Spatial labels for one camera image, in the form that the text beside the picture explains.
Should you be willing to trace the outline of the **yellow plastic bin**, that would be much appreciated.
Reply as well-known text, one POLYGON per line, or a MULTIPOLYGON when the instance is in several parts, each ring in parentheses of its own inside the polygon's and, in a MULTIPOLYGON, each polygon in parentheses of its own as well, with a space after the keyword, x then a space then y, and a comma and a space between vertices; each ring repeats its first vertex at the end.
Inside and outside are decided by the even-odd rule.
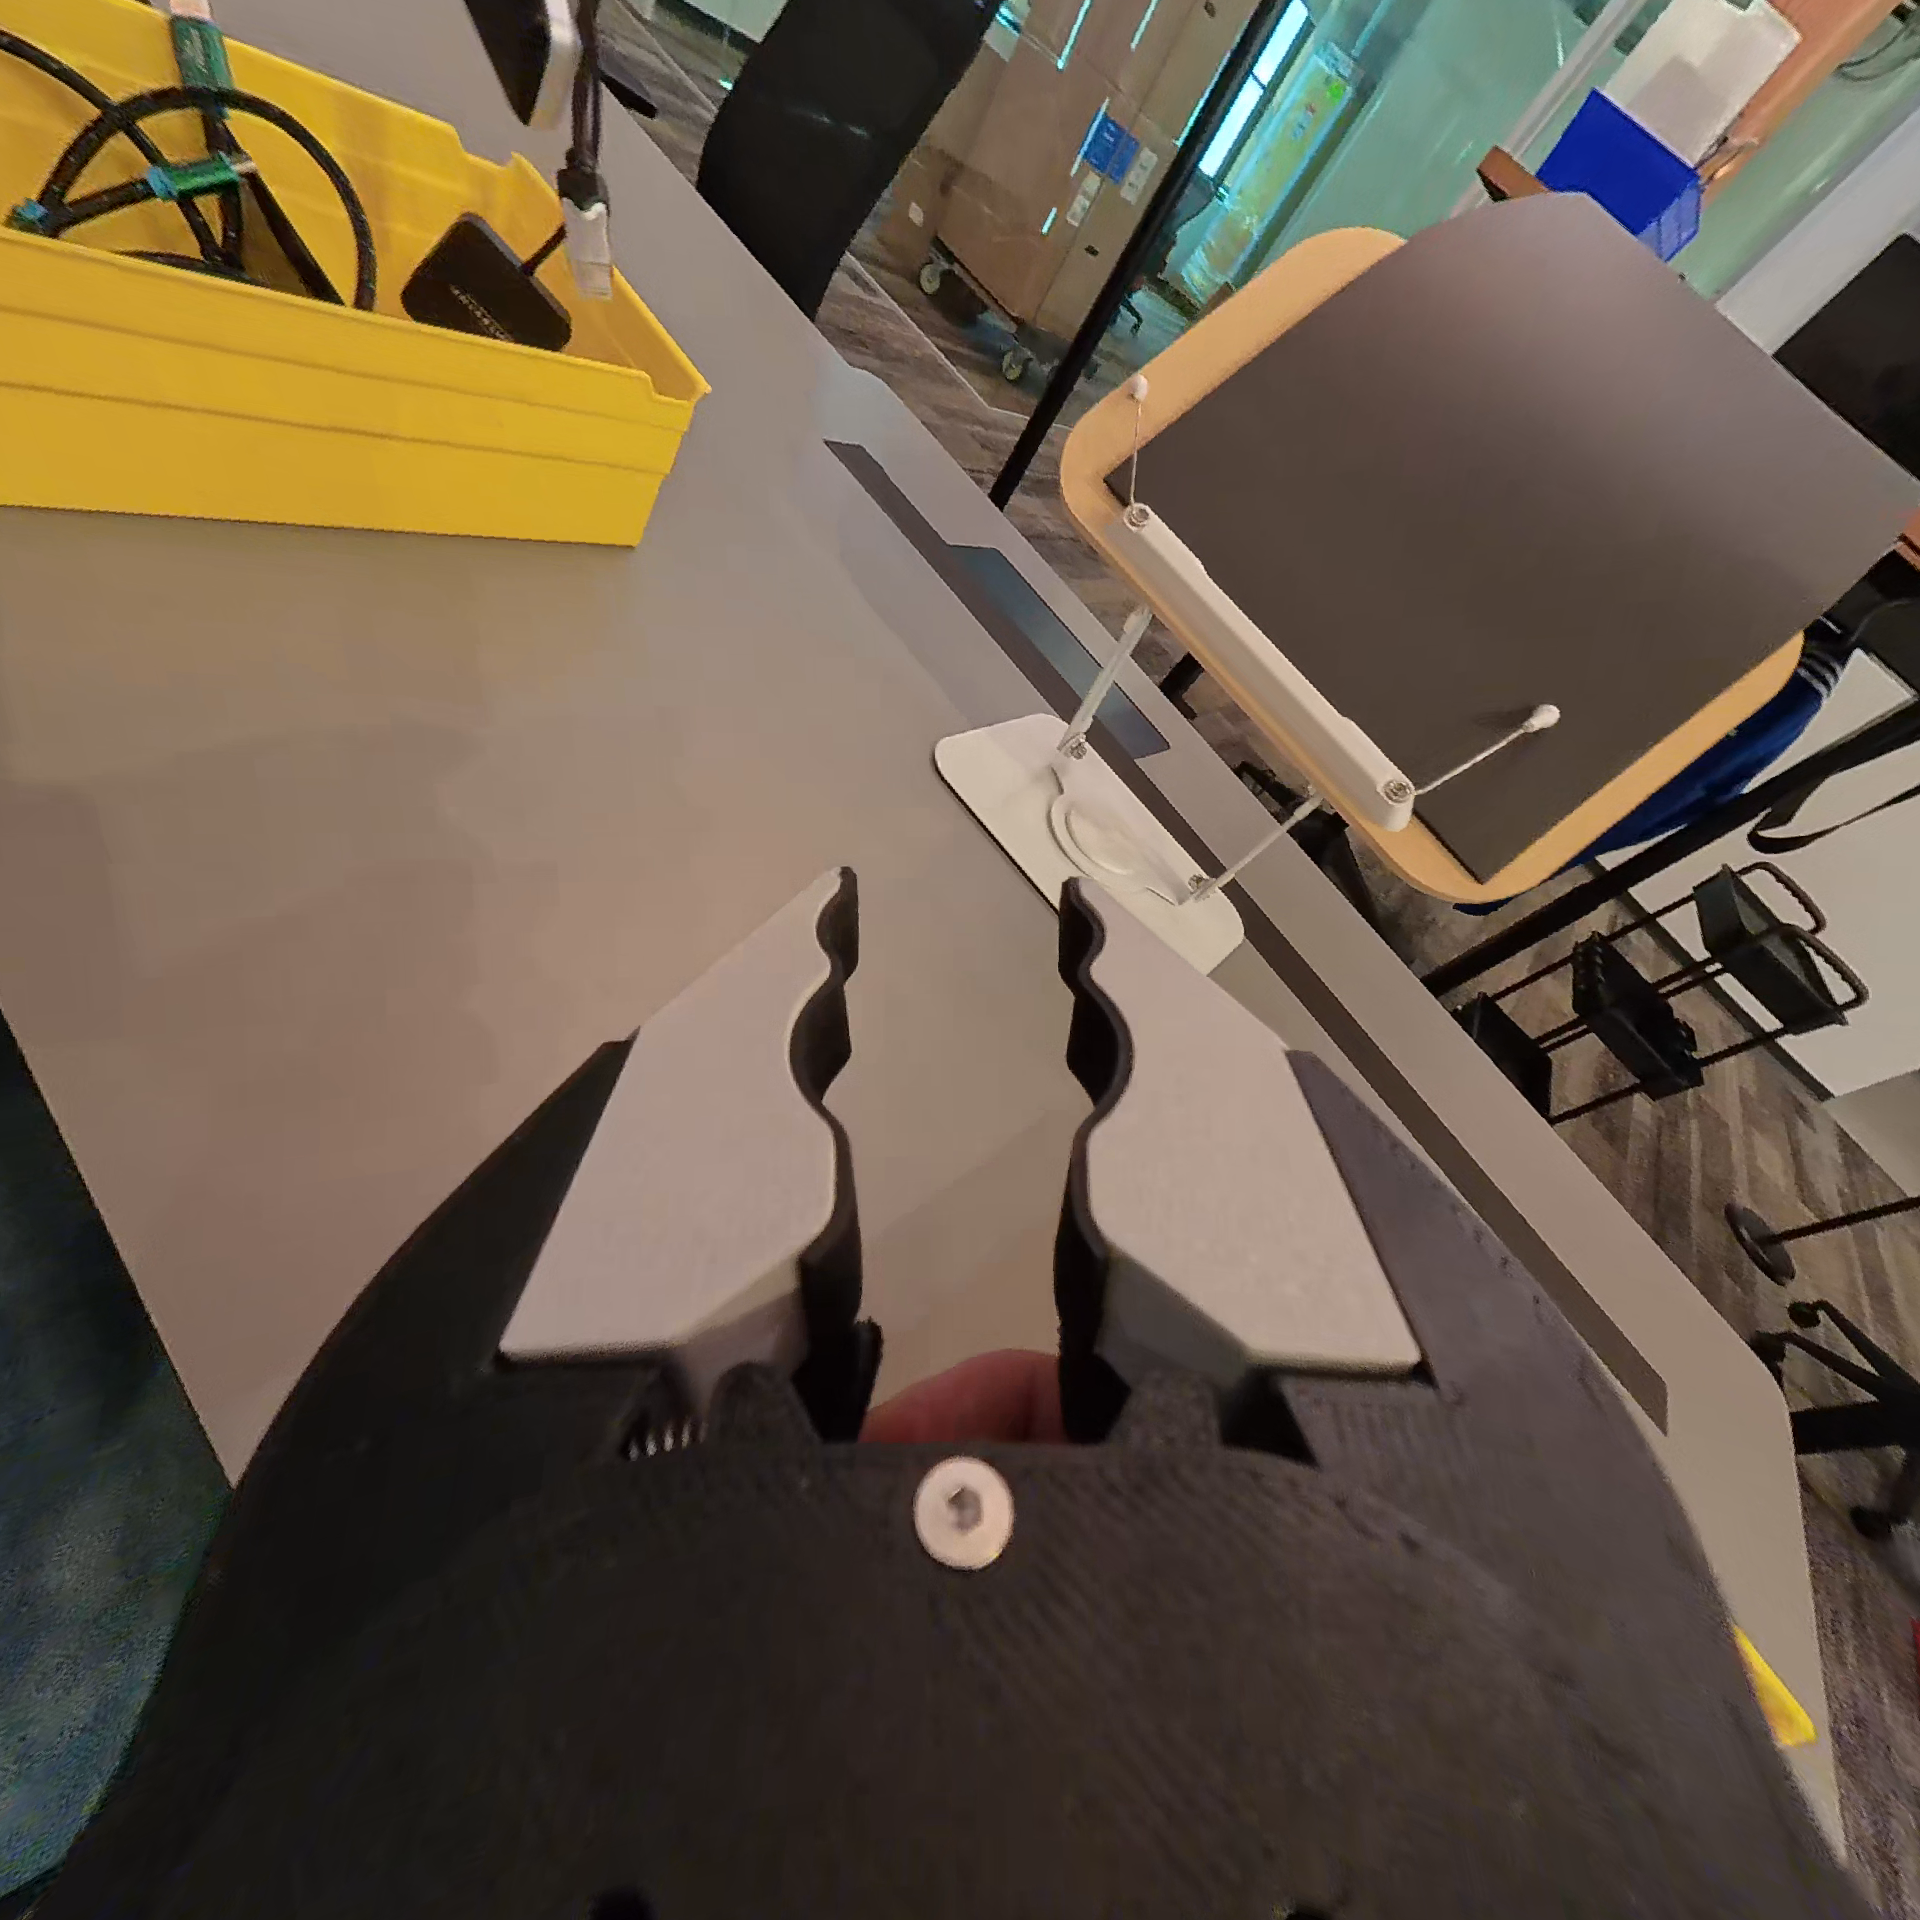
MULTIPOLYGON (((165 6, 4 5, 4 31, 123 99, 177 76, 165 6)), ((56 243, 4 229, 4 505, 636 546, 708 381, 616 267, 597 5, 579 6, 584 76, 556 180, 223 27, 236 85, 301 121, 365 204, 375 310, 300 295, 261 226, 248 238, 253 284, 129 258, 189 251, 171 209, 56 243), (571 317, 567 350, 401 310, 405 281, 464 210, 521 257, 567 229, 539 271, 571 317)), ((4 59, 4 220, 89 117, 4 59)), ((353 241, 332 188, 281 134, 233 131, 349 295, 353 241)))

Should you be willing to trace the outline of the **black monitor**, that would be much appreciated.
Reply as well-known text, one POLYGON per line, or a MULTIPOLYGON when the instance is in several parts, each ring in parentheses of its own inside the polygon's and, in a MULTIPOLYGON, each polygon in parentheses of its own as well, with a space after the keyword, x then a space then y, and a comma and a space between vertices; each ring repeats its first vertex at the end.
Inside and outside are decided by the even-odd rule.
POLYGON ((1917 475, 1917 241, 1897 233, 1775 361, 1917 475))

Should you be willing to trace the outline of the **braided hdmi cable teal plugs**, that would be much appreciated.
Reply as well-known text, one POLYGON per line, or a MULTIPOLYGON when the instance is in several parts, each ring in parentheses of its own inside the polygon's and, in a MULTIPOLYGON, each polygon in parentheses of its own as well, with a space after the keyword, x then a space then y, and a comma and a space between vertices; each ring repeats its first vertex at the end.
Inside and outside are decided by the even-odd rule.
POLYGON ((56 158, 41 186, 11 205, 4 229, 63 241, 140 209, 171 209, 189 251, 133 250, 129 258, 227 284, 253 284, 249 231, 261 226, 304 297, 378 308, 378 241, 368 209, 344 165, 288 110, 241 89, 223 27, 207 5, 163 10, 177 76, 115 99, 18 31, 2 35, 10 63, 32 71, 92 110, 56 158), (245 150, 233 123, 248 121, 288 139, 332 188, 353 241, 353 292, 346 295, 293 215, 245 150))

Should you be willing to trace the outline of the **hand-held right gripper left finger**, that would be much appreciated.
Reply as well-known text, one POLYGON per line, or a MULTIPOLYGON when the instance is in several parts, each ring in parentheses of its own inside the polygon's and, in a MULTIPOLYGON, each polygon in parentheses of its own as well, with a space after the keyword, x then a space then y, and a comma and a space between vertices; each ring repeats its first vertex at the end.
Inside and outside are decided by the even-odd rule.
POLYGON ((801 890, 631 1035, 499 1354, 666 1361, 690 1419, 767 1364, 828 1443, 881 1363, 857 1186, 825 1098, 850 1059, 857 875, 801 890))

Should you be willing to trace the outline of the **dark grey hdmi switch box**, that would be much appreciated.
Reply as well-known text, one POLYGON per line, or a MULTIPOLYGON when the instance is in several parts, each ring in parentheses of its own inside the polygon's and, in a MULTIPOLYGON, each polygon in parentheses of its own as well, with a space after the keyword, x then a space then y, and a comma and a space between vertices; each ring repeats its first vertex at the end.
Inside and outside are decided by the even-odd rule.
POLYGON ((464 12, 515 117, 532 131, 556 127, 586 66, 580 6, 464 3, 464 12))

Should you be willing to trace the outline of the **black flat adapter box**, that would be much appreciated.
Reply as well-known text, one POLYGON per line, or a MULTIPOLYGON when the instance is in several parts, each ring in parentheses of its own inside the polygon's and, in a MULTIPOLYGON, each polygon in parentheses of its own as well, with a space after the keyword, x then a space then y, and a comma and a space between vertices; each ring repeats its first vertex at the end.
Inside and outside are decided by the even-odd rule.
POLYGON ((567 229, 557 226, 521 257, 487 220, 464 210, 405 281, 401 310, 419 324, 563 353, 571 317, 563 300, 543 285, 539 271, 565 238, 567 229))

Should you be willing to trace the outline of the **black high-back office chair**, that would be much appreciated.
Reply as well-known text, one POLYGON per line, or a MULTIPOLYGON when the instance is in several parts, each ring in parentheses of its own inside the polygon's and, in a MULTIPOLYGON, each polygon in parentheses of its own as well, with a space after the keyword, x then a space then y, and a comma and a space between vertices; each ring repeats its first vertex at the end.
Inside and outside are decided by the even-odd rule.
POLYGON ((695 186, 817 321, 883 189, 967 76, 979 3, 788 3, 719 107, 695 186))

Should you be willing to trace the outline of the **blue plastic crate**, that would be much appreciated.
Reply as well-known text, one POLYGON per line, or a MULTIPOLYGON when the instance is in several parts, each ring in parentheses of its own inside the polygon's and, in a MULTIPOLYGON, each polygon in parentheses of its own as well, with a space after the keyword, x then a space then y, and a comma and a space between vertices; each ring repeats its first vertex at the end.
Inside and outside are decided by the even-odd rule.
POLYGON ((1701 229, 1696 167, 1597 89, 1572 113, 1536 179, 1555 194, 1588 196, 1667 263, 1701 229))

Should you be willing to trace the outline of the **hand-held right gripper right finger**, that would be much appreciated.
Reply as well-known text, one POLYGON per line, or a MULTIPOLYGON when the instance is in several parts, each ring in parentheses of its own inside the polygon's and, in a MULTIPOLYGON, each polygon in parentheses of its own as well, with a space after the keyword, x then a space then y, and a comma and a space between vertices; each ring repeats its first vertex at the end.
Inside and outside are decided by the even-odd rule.
POLYGON ((1065 1060, 1089 1100, 1055 1242, 1064 1426, 1098 1443, 1152 1377, 1264 1439, 1287 1377, 1420 1381, 1424 1349, 1264 1022, 1115 895, 1068 879, 1065 1060))

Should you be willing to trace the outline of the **wooden board with dark panel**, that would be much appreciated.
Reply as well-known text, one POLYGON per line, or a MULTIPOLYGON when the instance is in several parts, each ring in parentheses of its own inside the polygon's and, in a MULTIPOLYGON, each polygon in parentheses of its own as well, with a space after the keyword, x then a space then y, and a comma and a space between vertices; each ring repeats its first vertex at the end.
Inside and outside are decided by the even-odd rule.
POLYGON ((1111 391, 1068 514, 1381 859, 1555 875, 1755 716, 1915 475, 1591 199, 1317 233, 1111 391))

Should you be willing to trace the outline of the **yellow plastic piece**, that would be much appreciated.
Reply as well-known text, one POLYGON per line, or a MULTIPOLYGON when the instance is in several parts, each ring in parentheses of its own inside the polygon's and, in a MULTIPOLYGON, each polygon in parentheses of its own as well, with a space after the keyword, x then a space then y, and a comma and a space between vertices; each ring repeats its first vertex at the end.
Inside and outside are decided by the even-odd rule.
POLYGON ((1759 1645, 1736 1626, 1736 1645, 1744 1674, 1761 1706, 1762 1718, 1777 1746, 1803 1749, 1817 1741, 1817 1725, 1784 1677, 1762 1660, 1759 1645))

